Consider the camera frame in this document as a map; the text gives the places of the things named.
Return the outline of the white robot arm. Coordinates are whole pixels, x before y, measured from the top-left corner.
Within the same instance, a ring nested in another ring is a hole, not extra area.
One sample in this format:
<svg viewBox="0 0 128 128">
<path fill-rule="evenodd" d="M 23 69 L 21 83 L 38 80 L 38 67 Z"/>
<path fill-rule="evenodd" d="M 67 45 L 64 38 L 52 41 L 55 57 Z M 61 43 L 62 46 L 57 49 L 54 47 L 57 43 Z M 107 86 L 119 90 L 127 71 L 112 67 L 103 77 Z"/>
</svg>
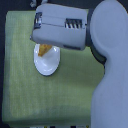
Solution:
<svg viewBox="0 0 128 128">
<path fill-rule="evenodd" d="M 105 62 L 91 102 L 91 128 L 128 128 L 128 12 L 117 0 L 94 9 L 43 3 L 30 39 L 71 50 L 90 47 Z"/>
</svg>

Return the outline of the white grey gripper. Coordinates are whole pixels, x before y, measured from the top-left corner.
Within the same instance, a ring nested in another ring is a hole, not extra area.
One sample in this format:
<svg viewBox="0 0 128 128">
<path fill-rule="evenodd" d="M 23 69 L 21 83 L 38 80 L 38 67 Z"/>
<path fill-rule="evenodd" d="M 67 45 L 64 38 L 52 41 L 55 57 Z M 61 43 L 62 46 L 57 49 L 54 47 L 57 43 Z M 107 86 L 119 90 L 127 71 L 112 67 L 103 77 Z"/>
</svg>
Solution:
<svg viewBox="0 0 128 128">
<path fill-rule="evenodd" d="M 31 40 L 38 44 L 84 50 L 88 14 L 88 9 L 42 4 L 35 12 Z"/>
</svg>

